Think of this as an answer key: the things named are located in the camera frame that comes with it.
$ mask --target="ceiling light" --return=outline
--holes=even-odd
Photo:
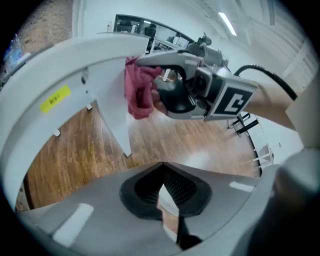
[[[223,12],[219,12],[219,15],[221,16],[221,18],[223,19],[223,21],[227,25],[227,27],[230,30],[231,34],[236,36],[237,34],[236,34],[234,28],[232,27],[230,21],[228,20],[227,16]]]

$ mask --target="window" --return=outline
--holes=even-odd
[[[174,28],[142,17],[119,15],[115,16],[115,32],[135,33],[150,37],[148,49],[155,40],[154,50],[185,49],[194,41]]]

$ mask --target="wooden floor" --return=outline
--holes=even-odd
[[[226,174],[259,174],[248,137],[227,129],[226,121],[173,120],[157,110],[143,120],[128,114],[127,121],[132,150],[128,158],[94,107],[65,123],[27,173],[31,205],[58,202],[94,179],[159,161]]]

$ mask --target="brick wall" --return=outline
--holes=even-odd
[[[22,52],[35,53],[72,37],[73,0],[44,0],[17,35]]]

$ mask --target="yellow sticker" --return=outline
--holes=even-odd
[[[43,113],[48,113],[55,105],[57,105],[60,101],[62,101],[65,97],[70,95],[70,89],[68,85],[64,85],[55,93],[50,95],[44,103],[40,105],[40,109]]]

